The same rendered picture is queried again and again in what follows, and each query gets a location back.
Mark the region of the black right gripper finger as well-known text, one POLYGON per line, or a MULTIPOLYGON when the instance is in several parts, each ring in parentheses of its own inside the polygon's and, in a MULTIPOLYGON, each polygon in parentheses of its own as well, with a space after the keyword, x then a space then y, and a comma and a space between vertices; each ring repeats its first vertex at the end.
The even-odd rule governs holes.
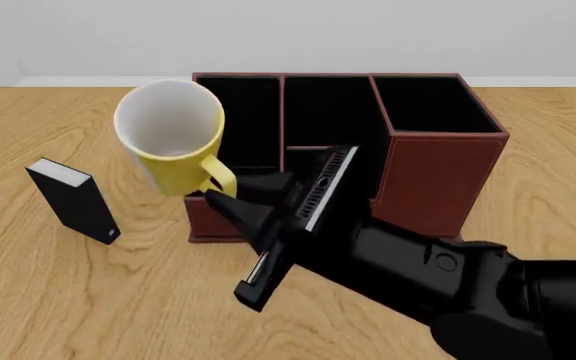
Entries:
POLYGON ((253 205, 286 208, 293 185, 293 173, 237 176, 237 200, 253 205))
POLYGON ((280 191, 246 189, 240 198, 214 190, 204 193, 211 209, 218 212, 255 252, 266 251, 275 242, 279 231, 280 191))

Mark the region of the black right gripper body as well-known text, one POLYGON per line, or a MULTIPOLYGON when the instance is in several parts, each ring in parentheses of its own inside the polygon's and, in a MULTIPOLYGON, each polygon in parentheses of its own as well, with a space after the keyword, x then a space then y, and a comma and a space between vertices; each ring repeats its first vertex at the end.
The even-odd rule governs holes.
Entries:
POLYGON ((235 288, 236 299, 260 312, 295 263, 322 257, 343 240, 351 197, 343 197, 353 183, 357 146, 335 146, 324 152, 302 175, 294 174, 289 205, 280 208, 275 242, 259 255, 245 280, 235 288))

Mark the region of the yellow and white mug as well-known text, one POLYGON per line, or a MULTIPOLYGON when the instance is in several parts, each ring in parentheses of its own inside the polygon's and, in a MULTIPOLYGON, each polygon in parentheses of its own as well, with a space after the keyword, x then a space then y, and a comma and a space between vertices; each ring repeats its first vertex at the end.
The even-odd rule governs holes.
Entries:
POLYGON ((236 176, 218 158, 225 111, 204 86, 157 80, 137 87, 117 105, 113 123, 124 149, 162 194, 237 196, 236 176))

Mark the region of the red-brown desk caddy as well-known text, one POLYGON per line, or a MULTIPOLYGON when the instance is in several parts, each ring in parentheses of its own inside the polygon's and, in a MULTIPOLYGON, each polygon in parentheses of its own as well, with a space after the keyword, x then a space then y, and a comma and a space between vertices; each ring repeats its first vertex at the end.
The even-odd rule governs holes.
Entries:
POLYGON ((221 102, 218 157, 238 176, 313 167, 363 144, 376 218, 458 239, 508 131, 457 74, 197 73, 221 102))

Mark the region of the black book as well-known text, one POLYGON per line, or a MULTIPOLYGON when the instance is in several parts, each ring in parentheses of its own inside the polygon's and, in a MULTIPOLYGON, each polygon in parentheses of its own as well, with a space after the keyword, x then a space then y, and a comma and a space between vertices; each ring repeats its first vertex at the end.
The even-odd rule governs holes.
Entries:
POLYGON ((26 171, 65 227, 104 245, 121 235, 91 175, 47 158, 40 158, 26 171))

